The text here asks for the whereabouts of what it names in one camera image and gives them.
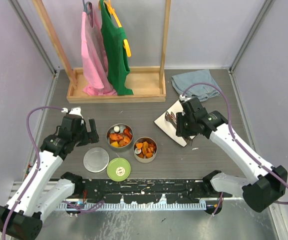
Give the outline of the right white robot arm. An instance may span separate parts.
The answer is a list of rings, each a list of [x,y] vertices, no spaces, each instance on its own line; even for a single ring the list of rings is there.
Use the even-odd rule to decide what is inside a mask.
[[[215,170],[205,176],[203,191],[209,197],[219,192],[242,197],[247,205],[260,213],[281,198],[288,172],[275,167],[249,147],[218,111],[208,113],[197,97],[179,97],[182,111],[176,114],[176,135],[203,135],[219,146],[245,175],[236,177]]]

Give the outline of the red bacon piece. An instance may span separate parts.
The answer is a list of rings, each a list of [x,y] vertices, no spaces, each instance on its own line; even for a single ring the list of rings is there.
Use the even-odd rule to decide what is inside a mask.
[[[154,143],[149,143],[148,144],[148,152],[154,153],[156,151],[157,147]]]

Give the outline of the red food piece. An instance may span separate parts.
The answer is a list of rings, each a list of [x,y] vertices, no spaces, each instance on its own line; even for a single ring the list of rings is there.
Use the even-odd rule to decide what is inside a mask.
[[[132,139],[132,134],[131,134],[131,132],[129,131],[128,128],[125,128],[125,129],[123,130],[123,133],[124,133],[126,136],[128,136],[130,139]]]

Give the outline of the small sushi roll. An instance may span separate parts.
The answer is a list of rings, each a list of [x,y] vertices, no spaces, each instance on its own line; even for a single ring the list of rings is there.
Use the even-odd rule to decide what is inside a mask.
[[[141,152],[142,152],[142,150],[141,150],[141,149],[138,149],[138,148],[136,148],[136,149],[134,150],[134,153],[135,153],[136,155],[141,154]]]

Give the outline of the large round steel tin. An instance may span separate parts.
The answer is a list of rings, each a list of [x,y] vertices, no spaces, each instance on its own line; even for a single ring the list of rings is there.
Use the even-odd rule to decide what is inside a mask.
[[[110,138],[109,138],[109,134],[115,133],[114,130],[113,130],[113,128],[114,128],[115,126],[119,126],[119,127],[120,127],[120,132],[119,132],[119,134],[121,134],[121,135],[123,136],[123,140],[118,141],[119,147],[116,147],[116,148],[113,147],[113,146],[111,146],[111,143],[114,142],[114,141],[110,140]],[[128,136],[126,136],[126,135],[123,133],[123,130],[124,130],[125,128],[128,128],[129,131],[131,132],[131,134],[132,134],[132,139],[130,139]],[[108,131],[107,131],[107,133],[106,133],[106,138],[107,138],[107,142],[108,142],[109,146],[110,146],[112,149],[117,150],[117,151],[118,151],[118,150],[119,150],[119,151],[126,151],[126,150],[128,150],[128,149],[131,147],[131,145],[132,145],[132,142],[133,142],[133,140],[134,140],[134,134],[133,134],[132,128],[131,128],[129,125],[126,125],[126,124],[123,124],[123,123],[119,123],[119,124],[117,123],[117,124],[111,126],[111,127],[108,129]]]

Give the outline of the orange fried food piece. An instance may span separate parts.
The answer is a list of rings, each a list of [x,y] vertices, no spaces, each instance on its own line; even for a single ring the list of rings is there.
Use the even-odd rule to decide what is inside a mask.
[[[137,149],[142,149],[143,148],[143,143],[142,142],[139,142],[136,144],[136,148]]]

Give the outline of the yellow food piece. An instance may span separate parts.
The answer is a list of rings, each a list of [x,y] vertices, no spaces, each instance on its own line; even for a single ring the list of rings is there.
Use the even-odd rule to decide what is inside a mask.
[[[111,146],[118,148],[119,147],[119,143],[117,141],[116,142],[112,142]]]

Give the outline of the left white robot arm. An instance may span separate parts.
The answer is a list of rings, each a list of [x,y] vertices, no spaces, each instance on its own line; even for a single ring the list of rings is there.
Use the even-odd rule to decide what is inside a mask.
[[[62,201],[82,196],[83,179],[71,172],[64,173],[48,193],[42,192],[74,147],[99,141],[95,120],[90,119],[89,124],[90,131],[81,116],[66,114],[56,132],[43,140],[30,173],[6,205],[0,206],[2,237],[36,239],[45,219]]]

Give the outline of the small steel bowl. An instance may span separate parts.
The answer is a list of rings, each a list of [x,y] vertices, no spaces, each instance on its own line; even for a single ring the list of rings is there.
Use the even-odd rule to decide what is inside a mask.
[[[154,153],[148,152],[148,144],[149,143],[154,143],[155,145],[157,145],[156,142],[150,137],[141,137],[141,138],[139,138],[138,140],[135,141],[135,144],[133,146],[133,152],[136,149],[136,144],[137,143],[143,143],[143,148],[141,149],[142,150],[141,154],[136,155],[134,153],[135,158],[139,162],[145,163],[145,164],[146,163],[150,163],[151,161],[153,161],[155,159],[156,155],[157,155],[158,148],[156,149],[156,151]]]

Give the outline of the green round lid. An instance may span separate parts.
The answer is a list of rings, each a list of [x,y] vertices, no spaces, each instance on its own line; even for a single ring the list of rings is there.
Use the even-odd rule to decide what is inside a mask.
[[[119,157],[109,162],[106,171],[111,180],[121,182],[129,177],[131,165],[128,160]]]

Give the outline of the round steel lid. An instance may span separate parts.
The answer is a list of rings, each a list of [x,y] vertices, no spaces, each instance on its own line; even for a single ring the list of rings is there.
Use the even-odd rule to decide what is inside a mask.
[[[91,173],[104,171],[110,161],[108,152],[101,147],[91,148],[83,158],[83,165]]]

